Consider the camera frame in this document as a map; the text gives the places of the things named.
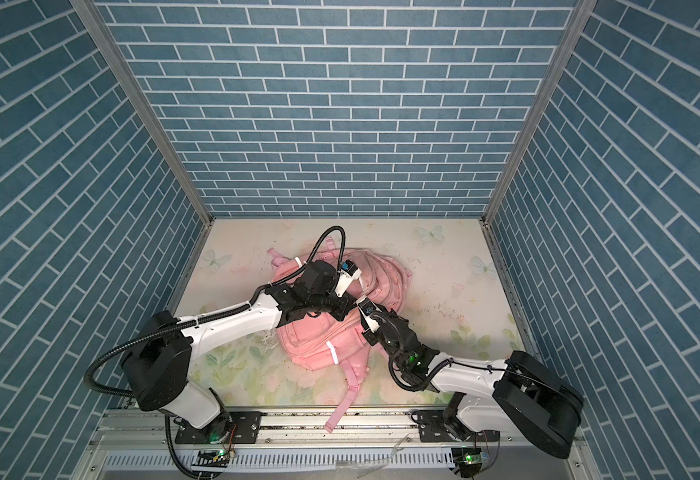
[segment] white reflective strip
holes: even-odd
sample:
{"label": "white reflective strip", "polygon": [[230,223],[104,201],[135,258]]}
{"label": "white reflective strip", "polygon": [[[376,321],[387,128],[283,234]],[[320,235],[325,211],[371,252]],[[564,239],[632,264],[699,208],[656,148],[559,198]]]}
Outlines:
{"label": "white reflective strip", "polygon": [[326,345],[328,345],[328,349],[331,351],[331,358],[334,359],[334,365],[339,363],[339,359],[337,358],[337,351],[334,349],[334,346],[331,344],[331,341],[329,340],[326,342]]}

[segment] table surface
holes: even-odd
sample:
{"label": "table surface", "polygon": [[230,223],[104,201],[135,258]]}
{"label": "table surface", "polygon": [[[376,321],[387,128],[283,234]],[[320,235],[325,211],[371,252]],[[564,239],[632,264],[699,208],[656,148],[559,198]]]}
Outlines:
{"label": "table surface", "polygon": [[[506,358],[523,349],[477,220],[219,220],[176,314],[247,301],[258,285],[271,280],[268,248],[288,257],[303,256],[333,224],[345,228],[347,248],[393,256],[412,272],[400,314],[422,343],[480,360]],[[338,245],[338,233],[333,236]],[[378,352],[372,351],[369,367],[356,405],[438,404],[451,397],[400,389]],[[336,405],[347,391],[339,366],[317,372],[297,366],[274,330],[210,351],[191,365],[190,376],[218,392],[227,406]]]}

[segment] pink backpack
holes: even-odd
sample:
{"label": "pink backpack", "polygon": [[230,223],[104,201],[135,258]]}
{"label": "pink backpack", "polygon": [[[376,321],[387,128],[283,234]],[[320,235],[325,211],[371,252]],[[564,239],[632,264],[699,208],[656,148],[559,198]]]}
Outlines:
{"label": "pink backpack", "polygon": [[[328,250],[318,252],[315,260],[336,265],[339,250],[335,248],[330,236],[326,245]],[[300,257],[289,260],[272,248],[268,253],[273,257],[273,280],[283,278],[302,264]],[[411,282],[410,271],[394,259],[376,255],[370,250],[345,249],[345,259],[352,260],[361,269],[360,282],[353,282],[347,289],[348,293],[356,298],[365,295],[372,302],[400,311]],[[283,349],[297,365],[319,370],[338,364],[345,370],[347,394],[324,426],[329,433],[353,403],[366,378],[371,347],[362,333],[361,314],[357,309],[350,312],[344,322],[338,322],[328,313],[322,313],[315,318],[306,316],[278,329]]]}

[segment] brick wall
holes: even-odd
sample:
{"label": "brick wall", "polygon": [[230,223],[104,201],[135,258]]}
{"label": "brick wall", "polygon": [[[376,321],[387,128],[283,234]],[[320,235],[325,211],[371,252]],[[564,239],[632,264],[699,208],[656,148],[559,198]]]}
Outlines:
{"label": "brick wall", "polygon": [[97,2],[214,215],[475,217],[574,0],[223,3]]}
{"label": "brick wall", "polygon": [[72,473],[111,402],[84,370],[163,308],[198,235],[70,4],[0,2],[0,478]]}
{"label": "brick wall", "polygon": [[700,0],[600,0],[494,224],[605,478],[700,479]]}

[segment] blue brick wall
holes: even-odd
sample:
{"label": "blue brick wall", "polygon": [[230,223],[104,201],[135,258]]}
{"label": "blue brick wall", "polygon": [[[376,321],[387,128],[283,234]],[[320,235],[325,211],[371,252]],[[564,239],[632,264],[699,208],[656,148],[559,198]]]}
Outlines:
{"label": "blue brick wall", "polygon": [[599,0],[493,229],[601,473],[700,479],[700,0]]}
{"label": "blue brick wall", "polygon": [[0,2],[0,478],[69,477],[199,228],[67,0]]}
{"label": "blue brick wall", "polygon": [[475,217],[574,0],[223,3],[97,2],[215,216]]}

